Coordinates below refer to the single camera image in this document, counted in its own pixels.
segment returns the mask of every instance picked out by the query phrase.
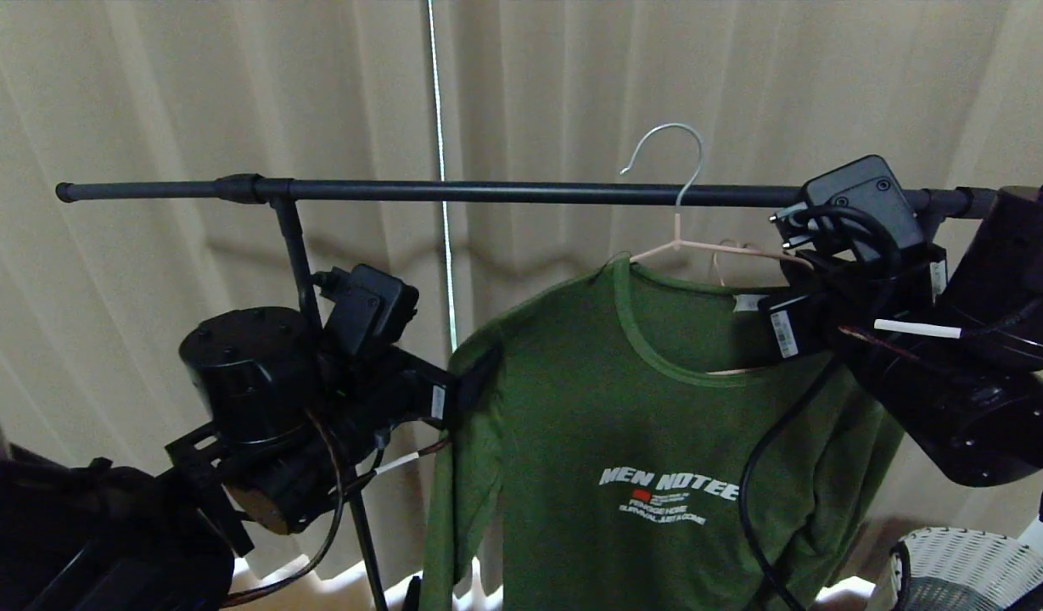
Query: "black clothes rack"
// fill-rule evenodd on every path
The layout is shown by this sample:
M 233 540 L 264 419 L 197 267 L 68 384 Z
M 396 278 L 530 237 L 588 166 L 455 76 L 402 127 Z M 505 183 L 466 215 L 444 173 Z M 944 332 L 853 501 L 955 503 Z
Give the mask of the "black clothes rack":
M 288 247 L 289 260 L 298 290 L 299 309 L 312 328 L 321 328 L 311 282 L 307 245 L 298 219 L 297 200 L 335 201 L 464 201 L 568 203 L 614 205 L 672 205 L 681 185 L 600 185 L 599 182 L 510 182 L 510 181 L 412 181 L 412 180 L 300 180 L 266 178 L 259 174 L 235 174 L 215 180 L 171 182 L 111 182 L 110 185 L 57 185 L 62 201 L 99 198 L 222 198 L 246 204 L 268 203 L 275 212 Z M 780 209 L 799 201 L 798 187 L 700 185 L 684 193 L 681 204 L 688 206 Z M 984 219 L 995 198 L 994 189 L 917 189 L 904 191 L 906 201 L 918 213 L 929 233 L 947 217 Z M 385 607 L 385 592 L 374 555 L 362 496 L 351 496 L 359 546 L 367 565 L 367 576 L 378 611 Z M 413 584 L 405 608 L 414 609 L 419 586 Z

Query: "crew neckline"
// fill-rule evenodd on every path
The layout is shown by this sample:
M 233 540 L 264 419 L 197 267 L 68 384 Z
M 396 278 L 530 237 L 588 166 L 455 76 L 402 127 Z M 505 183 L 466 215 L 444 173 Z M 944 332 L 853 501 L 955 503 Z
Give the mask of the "crew neckline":
M 615 294 L 615 311 L 617 311 L 618 324 L 626 334 L 635 353 L 642 361 L 653 367 L 654 370 L 662 374 L 693 386 L 711 386 L 722 388 L 734 388 L 749 386 L 749 384 L 766 382 L 772 380 L 774 374 L 780 370 L 780 363 L 767 365 L 766 367 L 754 368 L 751 371 L 735 372 L 735 374 L 712 374 L 707 371 L 689 370 L 669 361 L 657 352 L 649 340 L 642 335 L 634 316 L 634 304 L 631 298 L 631 276 L 637 274 L 650 283 L 670 290 L 686 290 L 697 294 L 766 294 L 774 289 L 734 289 L 734 287 L 714 286 L 688 280 L 681 280 L 661 275 L 656 271 L 642 267 L 640 264 L 631 263 L 630 256 L 623 255 L 612 264 L 613 290 Z

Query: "shirt sleeve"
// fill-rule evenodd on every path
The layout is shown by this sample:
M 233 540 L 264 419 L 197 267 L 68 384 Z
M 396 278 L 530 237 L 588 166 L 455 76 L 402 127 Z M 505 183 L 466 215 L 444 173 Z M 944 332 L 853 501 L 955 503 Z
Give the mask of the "shirt sleeve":
M 790 592 L 808 607 L 830 583 L 857 536 L 859 524 L 902 440 L 902 430 L 881 407 L 857 406 L 831 437 L 816 465 L 816 506 L 803 529 L 774 563 Z M 759 607 L 785 610 L 765 583 Z
M 450 370 L 465 371 L 501 341 L 498 329 L 472 336 L 450 360 Z M 502 426 L 499 378 L 491 375 L 469 413 L 458 419 L 453 442 L 435 456 L 435 484 L 427 527 L 420 611 L 450 611 L 453 589 L 476 556 L 502 488 Z

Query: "hanger hook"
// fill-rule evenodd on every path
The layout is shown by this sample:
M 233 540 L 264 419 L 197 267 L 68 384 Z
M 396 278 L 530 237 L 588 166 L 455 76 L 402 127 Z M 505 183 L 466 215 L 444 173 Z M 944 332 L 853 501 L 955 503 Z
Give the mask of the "hanger hook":
M 679 212 L 680 203 L 683 202 L 683 194 L 687 193 L 690 186 L 695 185 L 695 181 L 699 178 L 699 174 L 703 173 L 703 136 L 700 135 L 695 127 L 692 127 L 686 123 L 665 123 L 664 125 L 658 125 L 657 127 L 650 129 L 650 131 L 646 132 L 646 136 L 641 137 L 641 140 L 638 140 L 637 146 L 634 147 L 634 154 L 631 155 L 630 163 L 627 163 L 625 169 L 618 171 L 618 175 L 625 175 L 632 169 L 632 167 L 634 167 L 634 161 L 638 157 L 638 152 L 641 151 L 641 144 L 646 144 L 646 140 L 649 140 L 650 136 L 656 135 L 656 132 L 661 129 L 668 129 L 669 127 L 677 127 L 689 132 L 689 135 L 695 137 L 695 142 L 699 144 L 699 165 L 695 167 L 695 174 L 690 175 L 690 178 L 683 185 L 683 189 L 680 189 L 680 193 L 676 196 L 676 212 Z

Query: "curtain fold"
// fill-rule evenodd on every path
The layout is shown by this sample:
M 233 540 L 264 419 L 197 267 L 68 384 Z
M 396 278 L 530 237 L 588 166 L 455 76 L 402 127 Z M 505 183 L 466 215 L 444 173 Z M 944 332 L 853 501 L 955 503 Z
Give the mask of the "curtain fold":
M 517 2 L 435 4 L 450 179 L 801 185 L 869 153 L 902 185 L 1043 182 L 1043 1 Z M 160 472 L 163 445 L 208 419 L 176 357 L 203 318 L 296 307 L 266 206 L 63 204 L 58 181 L 271 176 L 435 179 L 435 98 L 420 2 L 0 2 L 0 415 L 11 439 L 83 464 Z M 365 262 L 415 285 L 402 345 L 450 353 L 443 218 L 435 202 L 302 202 L 315 268 Z M 777 248 L 761 210 L 684 211 L 693 240 Z M 672 236 L 672 210 L 452 203 L 457 327 Z M 948 221 L 952 266 L 976 224 Z M 731 285 L 776 266 L 719 261 Z M 717 282 L 713 258 L 654 263 Z M 408 425 L 389 456 L 435 433 Z M 385 580 L 419 568 L 430 461 L 368 490 Z M 864 544 L 905 527 L 1017 535 L 1043 476 L 993 490 L 945 482 L 904 445 Z M 258 576 L 320 544 L 254 529 Z M 320 568 L 354 565 L 345 518 Z M 483 576 L 501 576 L 499 553 Z

